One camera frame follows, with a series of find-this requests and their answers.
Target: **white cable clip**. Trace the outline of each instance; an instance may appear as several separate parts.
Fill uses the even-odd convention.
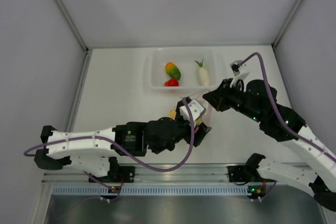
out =
[[[70,133],[65,133],[65,141],[67,142],[67,150],[69,150],[69,138],[70,138]]]
[[[94,146],[96,145],[96,132],[95,131],[93,132],[93,135],[91,137],[92,137],[92,147],[94,149]]]
[[[317,155],[317,158],[319,158],[320,156],[323,156],[325,153],[328,153],[326,148],[327,147],[325,145],[323,145],[323,147],[322,147],[323,150],[319,153],[319,155]]]

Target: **yellow object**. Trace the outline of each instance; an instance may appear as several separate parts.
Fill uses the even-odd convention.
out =
[[[175,111],[175,110],[171,110],[171,111],[169,112],[169,117],[170,117],[171,119],[175,119],[175,116],[176,116],[176,111]]]
[[[176,116],[176,111],[175,110],[171,110],[169,112],[169,117],[171,119],[175,119],[175,116]],[[196,125],[200,125],[202,123],[202,118],[199,118],[197,121],[196,121]]]
[[[196,121],[196,125],[200,125],[202,123],[202,118],[199,118],[197,121]]]

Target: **white radish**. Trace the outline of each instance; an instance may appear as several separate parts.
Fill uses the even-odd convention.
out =
[[[205,67],[203,67],[203,60],[202,60],[202,62],[199,62],[199,61],[195,60],[195,62],[199,66],[198,79],[200,80],[201,86],[209,86],[210,85],[210,76],[209,76],[208,70]]]

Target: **black mounting bracket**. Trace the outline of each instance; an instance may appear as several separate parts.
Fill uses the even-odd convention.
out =
[[[229,173],[229,181],[233,183],[244,183],[244,182],[263,182],[263,178],[256,176],[251,178],[246,172],[245,165],[232,165],[227,167]],[[272,179],[267,179],[266,182],[273,182]]]
[[[110,177],[110,176],[105,176],[105,177],[100,177],[95,179],[99,180],[100,182],[103,183],[121,183],[121,176],[124,180],[124,183],[133,183],[134,182],[134,177],[135,177],[135,167],[134,166],[119,166],[118,167],[118,175],[116,177]],[[91,178],[89,178],[90,183],[95,183]]]

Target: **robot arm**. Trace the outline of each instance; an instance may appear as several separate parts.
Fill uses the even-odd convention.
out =
[[[205,113],[197,101],[186,98],[193,125]],[[59,132],[52,126],[44,126],[41,134],[45,148],[37,150],[35,163],[41,169],[56,170],[63,167],[87,171],[98,180],[112,182],[120,173],[116,156],[145,156],[147,149],[153,153],[172,151],[175,144],[184,139],[191,143],[190,132],[195,131],[193,146],[197,147],[211,130],[204,123],[191,129],[191,118],[182,101],[177,103],[175,119],[160,118],[157,121],[128,122],[94,132]]]
[[[232,108],[258,122],[265,134],[297,153],[312,170],[277,163],[255,153],[244,166],[236,166],[237,169],[229,172],[230,181],[276,180],[305,191],[321,205],[336,211],[336,156],[317,139],[294,110],[276,103],[277,90],[268,85],[265,76],[264,81],[250,81],[245,90],[243,80],[248,72],[242,70],[244,62],[234,62],[231,67],[235,77],[223,80],[216,90],[203,95],[203,98],[216,111]],[[67,166],[85,170],[101,182],[115,182],[117,175],[122,173],[121,169],[127,169],[125,166],[119,167],[115,158],[117,154],[134,158],[144,156],[147,149],[156,154],[164,150],[172,151],[182,139],[191,144],[190,131],[195,133],[193,145],[200,145],[211,128],[201,123],[192,129],[191,124],[196,125],[195,121],[205,109],[197,100],[186,98],[186,102],[190,109],[182,101],[178,102],[174,120],[161,118],[147,123],[129,122],[85,133],[64,133],[45,126],[41,134],[45,145],[36,151],[35,162],[41,169],[62,169]],[[234,180],[234,177],[241,177],[244,181]]]
[[[305,191],[321,205],[336,211],[336,156],[318,140],[293,109],[276,103],[277,90],[272,87],[267,90],[267,82],[250,81],[245,91],[242,79],[246,74],[240,72],[242,67],[239,63],[231,65],[234,79],[223,80],[216,90],[203,95],[203,98],[217,111],[232,108],[258,122],[265,134],[294,151],[312,170],[277,163],[255,153],[244,167],[230,172],[232,178],[243,177],[245,182],[259,182],[262,178],[283,182]],[[276,110],[291,132],[281,124]],[[231,178],[230,181],[242,182]]]

